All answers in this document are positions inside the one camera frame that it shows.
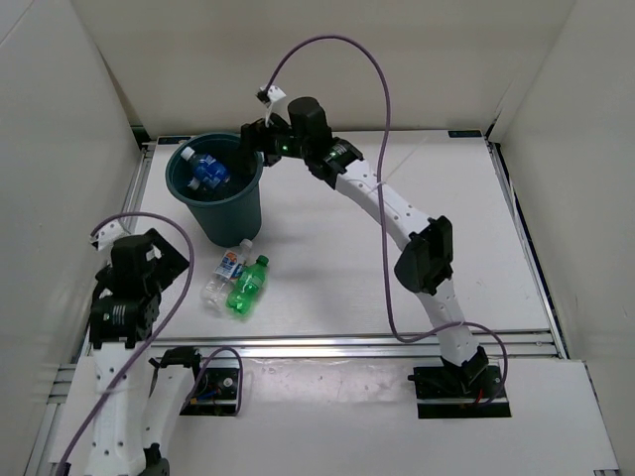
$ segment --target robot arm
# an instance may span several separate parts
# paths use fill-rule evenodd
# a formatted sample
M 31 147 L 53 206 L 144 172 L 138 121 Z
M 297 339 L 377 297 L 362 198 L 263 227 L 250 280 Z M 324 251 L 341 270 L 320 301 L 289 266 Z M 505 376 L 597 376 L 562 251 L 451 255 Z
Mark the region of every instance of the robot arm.
M 377 177 L 368 161 L 354 161 L 347 166 L 346 172 L 337 177 L 335 190 L 353 200 L 379 223 Z M 443 235 L 446 230 L 449 234 L 448 239 L 451 240 L 451 225 L 446 218 L 441 217 L 439 220 L 433 220 L 426 213 L 415 209 L 390 185 L 384 184 L 383 192 L 388 234 L 402 253 L 406 249 L 417 246 L 416 241 L 421 240 L 418 233 L 422 230 L 429 230 L 431 234 L 440 235 Z M 409 277 L 411 275 L 410 262 L 411 258 L 409 258 L 408 252 L 406 255 L 402 254 L 397 266 L 398 270 L 403 271 L 396 270 L 397 276 L 398 278 L 402 277 L 400 282 L 415 293 L 428 313 L 433 327 L 450 322 L 465 321 L 454 293 L 451 269 L 446 271 L 449 276 L 440 282 L 435 292 L 431 294 L 426 292 L 427 290 L 422 291 L 416 280 L 413 280 L 412 283 L 409 282 L 411 279 Z M 469 362 L 478 352 L 478 342 L 467 327 L 456 327 L 440 332 L 439 343 L 444 359 L 458 368 L 462 366 L 463 362 Z
M 96 397 L 99 399 L 153 330 L 161 292 L 188 266 L 156 230 L 120 237 L 117 223 L 97 234 L 97 248 L 112 243 L 111 263 L 97 273 L 90 307 Z M 92 448 L 84 474 L 159 476 L 181 406 L 198 373 L 200 356 L 191 347 L 169 350 L 153 366 L 144 352 L 112 390 L 93 422 Z
M 268 103 L 261 91 L 258 98 Z M 295 99 L 288 106 L 290 123 L 277 114 L 241 128 L 240 147 L 228 166 L 242 173 L 253 172 L 254 153 L 264 155 L 273 166 L 284 157 L 304 160 L 309 171 L 331 188 L 347 196 L 380 222 L 377 176 L 352 144 L 333 137 L 324 110 L 312 97 Z M 390 185 L 383 184 L 388 234 L 402 252 L 395 266 L 397 279 L 424 306 L 434 327 L 464 322 L 451 280 L 451 223 L 441 216 L 432 219 L 415 209 Z M 444 366 L 467 389 L 486 369 L 482 347 L 464 326 L 439 333 Z

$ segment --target white wall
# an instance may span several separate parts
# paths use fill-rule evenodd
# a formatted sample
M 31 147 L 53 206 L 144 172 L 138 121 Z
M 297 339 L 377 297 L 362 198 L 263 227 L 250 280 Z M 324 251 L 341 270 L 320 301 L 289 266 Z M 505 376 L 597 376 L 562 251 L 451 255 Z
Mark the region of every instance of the white wall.
M 503 130 L 574 0 L 73 0 L 148 132 L 237 129 L 292 46 L 320 33 L 376 54 L 399 129 Z M 312 45 L 278 81 L 314 95 L 338 129 L 383 125 L 381 87 L 345 44 Z
M 632 0 L 578 0 L 503 141 L 625 474 L 635 474 L 634 24 Z
M 139 151 L 67 0 L 0 2 L 0 473 L 22 475 Z

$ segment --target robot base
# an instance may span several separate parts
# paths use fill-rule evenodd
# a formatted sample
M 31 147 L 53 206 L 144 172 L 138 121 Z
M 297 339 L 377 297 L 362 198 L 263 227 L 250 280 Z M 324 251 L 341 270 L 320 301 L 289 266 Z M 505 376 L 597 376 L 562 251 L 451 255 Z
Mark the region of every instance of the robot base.
M 496 400 L 483 405 L 500 385 L 497 365 L 489 365 L 467 389 L 443 366 L 416 367 L 408 380 L 415 382 L 419 419 L 511 416 L 504 388 Z

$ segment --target clear plastic bottle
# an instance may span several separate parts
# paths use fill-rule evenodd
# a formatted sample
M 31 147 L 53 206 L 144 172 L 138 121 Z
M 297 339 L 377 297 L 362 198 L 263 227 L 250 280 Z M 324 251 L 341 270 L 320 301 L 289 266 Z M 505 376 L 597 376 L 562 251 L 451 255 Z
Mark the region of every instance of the clear plastic bottle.
M 210 308 L 221 311 L 225 307 L 227 296 L 234 288 L 245 269 L 253 244 L 249 240 L 242 240 L 240 246 L 229 248 L 213 272 L 211 279 L 200 290 L 200 298 Z

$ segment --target bottle label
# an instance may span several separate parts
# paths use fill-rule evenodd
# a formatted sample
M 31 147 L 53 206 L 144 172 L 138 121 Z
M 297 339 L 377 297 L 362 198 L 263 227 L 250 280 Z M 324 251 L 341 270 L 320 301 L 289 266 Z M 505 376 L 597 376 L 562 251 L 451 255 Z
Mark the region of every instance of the bottle label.
M 232 280 L 238 268 L 242 269 L 242 264 L 238 263 L 238 255 L 233 251 L 227 250 L 214 272 L 227 280 Z
M 212 157 L 210 154 L 198 161 L 194 169 L 194 176 L 208 188 L 214 189 L 221 183 L 229 180 L 227 167 Z
M 244 271 L 244 269 L 245 269 L 244 263 L 238 263 L 236 265 L 236 268 L 234 268 L 234 272 L 232 273 L 230 280 L 233 282 L 238 281 L 238 278 L 242 276 L 242 272 Z

